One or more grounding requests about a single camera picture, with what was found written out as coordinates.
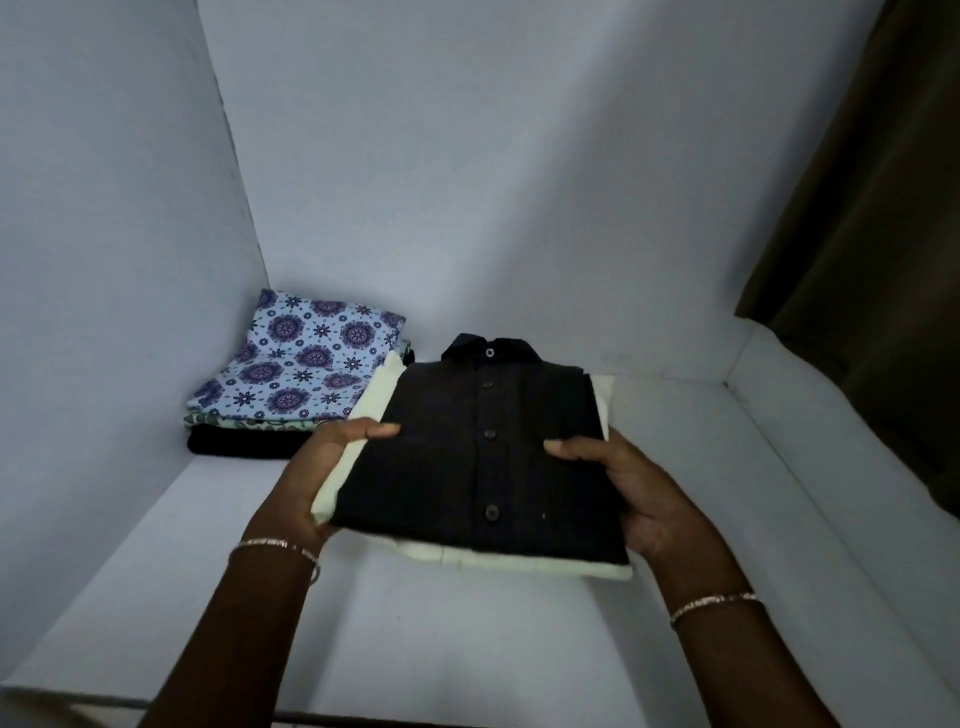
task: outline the button placket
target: button placket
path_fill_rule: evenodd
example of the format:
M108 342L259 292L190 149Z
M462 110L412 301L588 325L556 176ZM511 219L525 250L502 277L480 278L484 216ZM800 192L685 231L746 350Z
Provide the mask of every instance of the button placket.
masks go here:
M492 358L492 349L487 349ZM510 503L506 443L501 436L503 393L498 367L480 366L476 376L476 491L473 504L475 536L489 548L502 547Z

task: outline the hand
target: hand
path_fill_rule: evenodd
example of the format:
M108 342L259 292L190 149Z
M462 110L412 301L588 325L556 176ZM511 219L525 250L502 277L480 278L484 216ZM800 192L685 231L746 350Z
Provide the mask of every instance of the hand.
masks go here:
M563 460L602 463L626 499L624 542L647 561L683 544L712 525L670 475L611 427L610 441L574 437L547 440L543 448Z
M310 509L326 477L340 462L347 443L393 437L398 432L400 425L382 425L369 417L318 427L283 469L274 489L253 514L244 539L284 539L319 553L336 529L326 523L317 524Z

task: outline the purple mandala print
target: purple mandala print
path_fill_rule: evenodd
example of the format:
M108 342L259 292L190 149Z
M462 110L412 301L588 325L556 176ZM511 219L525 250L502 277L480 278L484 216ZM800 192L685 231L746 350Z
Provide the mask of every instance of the purple mandala print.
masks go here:
M365 321L351 321L340 329L340 340L351 349L365 349L376 338L376 331Z
M253 341L248 341L233 358L241 364L248 362L260 353L260 349Z
M304 347L296 356L297 361L303 367L320 367L325 369L333 363L333 353L327 347L314 344L312 347Z
M209 382L205 383L203 387L193 393L194 397L200 398L200 401L198 402L200 407L209 407L214 402L220 401L220 397L223 395L224 387L216 379L211 379Z
M336 316L346 310L347 304L343 301L311 301L310 307L318 316Z
M289 415L298 407L303 407L309 399L310 393L302 389L278 389L267 398L267 409L277 415Z
M274 341L293 341L303 332L303 321L300 316L286 313L273 319L267 332Z
M359 376L345 375L340 372L324 377L324 384L329 389L347 389L347 387L363 381Z
M269 288L264 288L260 291L260 300L257 302L257 309L261 308L270 308L274 303L276 303L276 293Z
M384 311L380 314L380 321L386 324L390 328L401 328L404 324L407 323L405 317L400 316L398 313L391 313L390 311Z
M276 379L282 371L283 367L275 361L264 361L244 367L238 376L248 384L263 384Z
M233 395L233 403L238 407L241 407L244 404L253 404L254 397L255 394L253 392L241 392L238 395Z

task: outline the white cloth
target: white cloth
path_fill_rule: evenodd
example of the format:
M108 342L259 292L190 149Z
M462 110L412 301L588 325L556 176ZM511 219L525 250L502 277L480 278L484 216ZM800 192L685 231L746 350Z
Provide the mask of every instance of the white cloth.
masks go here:
M400 357L394 352L387 356L387 360L374 373L363 397L353 407L349 418L372 417L380 420L390 397L396 389L400 375L406 370ZM610 401L613 394L613 376L591 376L593 394L596 397L597 414L600 416L600 425L603 428L604 438L610 437L609 418ZM366 440L349 443L344 449L340 462L327 477L320 492L313 501L313 515L317 522L330 520L337 507L337 493L347 482L347 477L353 469L360 452L366 445ZM450 564L453 566L481 567L484 569L501 569L509 571L527 571L536 573L553 573L567 576L597 576L604 579L630 579L634 568L629 565L604 564L600 562L575 561L572 559L551 559L538 556L517 556L515 554L487 553L472 551L468 548L425 544L419 541L391 539L385 536L364 534L367 538L384 546L394 548L410 558L434 564Z

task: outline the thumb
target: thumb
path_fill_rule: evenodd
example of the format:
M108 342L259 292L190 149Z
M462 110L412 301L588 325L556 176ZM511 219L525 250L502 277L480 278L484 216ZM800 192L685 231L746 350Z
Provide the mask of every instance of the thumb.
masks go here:
M561 460L589 460L603 463L608 468L616 454L616 445L591 437L571 437L569 440L544 440L543 449Z

